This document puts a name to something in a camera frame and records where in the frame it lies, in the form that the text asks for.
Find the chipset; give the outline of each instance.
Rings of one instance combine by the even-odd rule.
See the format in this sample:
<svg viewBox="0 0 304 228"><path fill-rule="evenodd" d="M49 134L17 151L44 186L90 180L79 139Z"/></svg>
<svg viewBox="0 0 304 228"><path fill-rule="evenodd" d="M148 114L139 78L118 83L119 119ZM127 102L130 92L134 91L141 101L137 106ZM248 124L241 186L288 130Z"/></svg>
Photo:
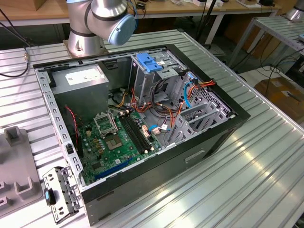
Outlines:
<svg viewBox="0 0 304 228"><path fill-rule="evenodd" d="M108 145L110 150L114 150L115 148L118 148L122 146L122 141L120 140L119 136L116 135L111 135L107 138L105 138L105 142Z"/></svg>

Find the blue pcie slot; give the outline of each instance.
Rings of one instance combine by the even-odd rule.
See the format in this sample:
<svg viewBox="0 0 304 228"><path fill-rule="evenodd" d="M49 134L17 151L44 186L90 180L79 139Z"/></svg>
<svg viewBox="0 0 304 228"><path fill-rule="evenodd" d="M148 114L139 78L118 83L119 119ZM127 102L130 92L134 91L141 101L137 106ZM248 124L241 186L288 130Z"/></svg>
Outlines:
<svg viewBox="0 0 304 228"><path fill-rule="evenodd" d="M125 161L125 162L123 162L123 163L121 163L121 164L119 164L119 165L116 165L115 167L112 167L112 168L110 168L110 169L108 169L108 170L106 170L106 171L104 171L104 172L101 172L101 173L95 175L95 176L94 176L94 177L95 177L95 180L97 180L97 179L99 179L99 178L106 177L106 176L110 175L111 173L114 173L114 172L116 172L116 171L118 171L118 170L121 170L121 169L124 168L124 167L127 167L128 164L129 164L129 162L130 162L132 159L133 159L133 158L130 158L130 159L128 159L127 161Z"/></svg>

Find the ram slot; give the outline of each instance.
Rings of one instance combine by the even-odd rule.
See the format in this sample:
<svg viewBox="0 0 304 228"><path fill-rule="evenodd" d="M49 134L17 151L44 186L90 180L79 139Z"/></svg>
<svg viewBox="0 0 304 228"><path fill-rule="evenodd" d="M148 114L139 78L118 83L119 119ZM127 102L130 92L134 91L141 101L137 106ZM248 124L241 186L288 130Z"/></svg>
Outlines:
<svg viewBox="0 0 304 228"><path fill-rule="evenodd" d="M142 147L140 141L137 139L137 136L134 133L134 131L132 130L131 126L128 124L128 122L126 120L126 116L120 116L119 120L120 120L121 124L123 125L124 129L126 130L126 132L128 133L128 135L130 136L130 138L131 138L132 142L134 143L138 152L140 154L143 154L145 149Z"/></svg>
<svg viewBox="0 0 304 228"><path fill-rule="evenodd" d="M135 122L133 121L133 119L130 116L126 117L126 120L128 121L129 125L131 126L132 129L135 129L134 133L135 135L137 135L137 138L139 139L142 147L149 151L151 146L148 144L148 142L146 141L146 139L144 138L143 134L141 133L141 131L138 129L138 127L136 126Z"/></svg>

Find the slotted aluminum surface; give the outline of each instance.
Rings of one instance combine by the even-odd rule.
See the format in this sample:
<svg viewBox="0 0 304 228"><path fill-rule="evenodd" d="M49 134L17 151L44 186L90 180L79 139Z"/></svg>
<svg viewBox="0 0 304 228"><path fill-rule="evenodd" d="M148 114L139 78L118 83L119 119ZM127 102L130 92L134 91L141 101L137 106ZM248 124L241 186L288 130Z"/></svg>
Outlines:
<svg viewBox="0 0 304 228"><path fill-rule="evenodd" d="M304 42L299 40L299 35L304 34L304 21L294 23L284 17L263 17L256 18L254 24L294 50L304 49Z"/></svg>
<svg viewBox="0 0 304 228"><path fill-rule="evenodd" d="M94 227L291 227L304 211L304 141L298 125L185 33L139 34L122 47L106 47L113 52L170 43L215 78L251 118L218 153ZM69 58L62 44L33 47L29 54L32 63ZM22 49L1 51L0 59L0 72L17 74L25 67ZM23 77L0 76L0 129L15 124L28 131L41 182L45 172L65 165L32 68ZM56 226L44 199L0 224L88 227L84 208Z"/></svg>

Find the gray robot arm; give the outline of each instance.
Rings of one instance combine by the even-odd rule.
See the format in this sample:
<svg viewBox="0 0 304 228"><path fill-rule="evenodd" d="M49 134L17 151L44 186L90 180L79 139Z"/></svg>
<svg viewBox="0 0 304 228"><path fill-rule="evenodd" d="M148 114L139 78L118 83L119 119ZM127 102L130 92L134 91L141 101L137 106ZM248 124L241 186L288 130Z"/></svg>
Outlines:
<svg viewBox="0 0 304 228"><path fill-rule="evenodd" d="M135 19L126 0L67 0L71 32L69 51L77 56L104 52L103 39L122 45L133 34Z"/></svg>
<svg viewBox="0 0 304 228"><path fill-rule="evenodd" d="M298 0L294 7L286 13L285 17L294 22L302 21L304 14L304 0Z"/></svg>

